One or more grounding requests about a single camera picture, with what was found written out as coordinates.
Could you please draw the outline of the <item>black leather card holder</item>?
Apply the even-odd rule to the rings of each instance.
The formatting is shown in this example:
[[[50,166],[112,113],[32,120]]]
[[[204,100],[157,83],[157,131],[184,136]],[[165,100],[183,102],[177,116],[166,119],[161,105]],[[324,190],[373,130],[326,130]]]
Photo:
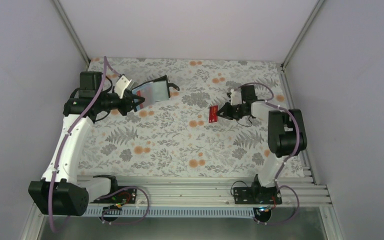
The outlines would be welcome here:
[[[169,81],[167,75],[163,75],[135,86],[131,92],[134,95],[136,91],[140,91],[141,95],[145,98],[143,108],[146,108],[157,102],[169,100],[171,97],[170,88],[180,91],[180,88],[175,83]]]

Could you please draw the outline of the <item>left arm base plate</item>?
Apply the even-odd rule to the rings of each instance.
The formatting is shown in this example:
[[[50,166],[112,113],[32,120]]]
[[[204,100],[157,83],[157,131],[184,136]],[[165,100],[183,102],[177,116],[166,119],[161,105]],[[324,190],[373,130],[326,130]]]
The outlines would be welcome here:
[[[98,198],[92,201],[93,204],[134,204],[136,202],[137,189],[129,188],[119,191],[107,198]]]

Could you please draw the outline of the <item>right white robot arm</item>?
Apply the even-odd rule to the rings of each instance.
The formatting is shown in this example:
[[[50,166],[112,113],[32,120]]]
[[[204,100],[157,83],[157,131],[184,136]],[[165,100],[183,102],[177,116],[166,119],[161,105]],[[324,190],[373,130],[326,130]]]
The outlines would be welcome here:
[[[215,111],[218,117],[239,121],[244,117],[267,117],[267,145],[271,155],[251,185],[251,198],[258,204],[270,197],[270,190],[279,190],[278,178],[289,159],[307,148],[307,136],[300,109],[286,109],[259,99],[256,82],[245,83],[227,93],[229,101]]]

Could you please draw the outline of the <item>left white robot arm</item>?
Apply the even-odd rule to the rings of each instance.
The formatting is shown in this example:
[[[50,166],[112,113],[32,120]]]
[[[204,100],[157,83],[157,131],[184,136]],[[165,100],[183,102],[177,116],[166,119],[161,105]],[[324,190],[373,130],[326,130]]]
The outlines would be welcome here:
[[[31,181],[28,193],[44,215],[82,216],[100,197],[111,203],[119,197],[115,176],[96,175],[78,183],[78,165],[87,135],[98,121],[98,114],[118,110],[122,115],[133,111],[144,98],[131,91],[133,81],[123,74],[104,89],[108,77],[99,71],[83,71],[79,87],[63,107],[63,126],[54,155],[39,181]]]

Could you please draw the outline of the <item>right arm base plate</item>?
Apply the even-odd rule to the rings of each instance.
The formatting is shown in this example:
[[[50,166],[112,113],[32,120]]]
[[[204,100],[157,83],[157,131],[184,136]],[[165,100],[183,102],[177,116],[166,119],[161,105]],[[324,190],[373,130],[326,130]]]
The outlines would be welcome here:
[[[233,187],[236,205],[281,205],[282,195],[276,187]]]

